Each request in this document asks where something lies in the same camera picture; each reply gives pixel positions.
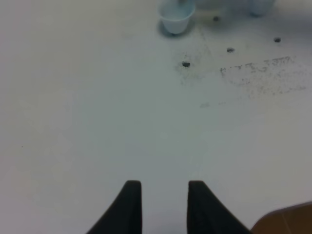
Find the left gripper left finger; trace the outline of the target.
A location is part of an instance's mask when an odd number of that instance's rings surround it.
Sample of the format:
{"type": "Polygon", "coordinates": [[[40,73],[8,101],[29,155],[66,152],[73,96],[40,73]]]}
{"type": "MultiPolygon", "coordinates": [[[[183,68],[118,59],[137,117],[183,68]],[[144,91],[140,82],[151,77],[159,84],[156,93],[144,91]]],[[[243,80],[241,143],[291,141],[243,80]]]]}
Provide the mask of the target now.
{"type": "Polygon", "coordinates": [[[88,231],[89,234],[141,234],[142,187],[128,180],[114,202],[88,231]]]}

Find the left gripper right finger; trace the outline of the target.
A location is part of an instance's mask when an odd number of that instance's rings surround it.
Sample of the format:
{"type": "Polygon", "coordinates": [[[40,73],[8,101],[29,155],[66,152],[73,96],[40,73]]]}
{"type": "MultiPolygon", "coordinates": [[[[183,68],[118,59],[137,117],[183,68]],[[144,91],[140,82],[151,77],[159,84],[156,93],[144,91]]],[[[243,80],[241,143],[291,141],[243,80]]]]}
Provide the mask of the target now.
{"type": "Polygon", "coordinates": [[[187,233],[250,234],[246,228],[199,180],[189,181],[187,199],[187,233]]]}

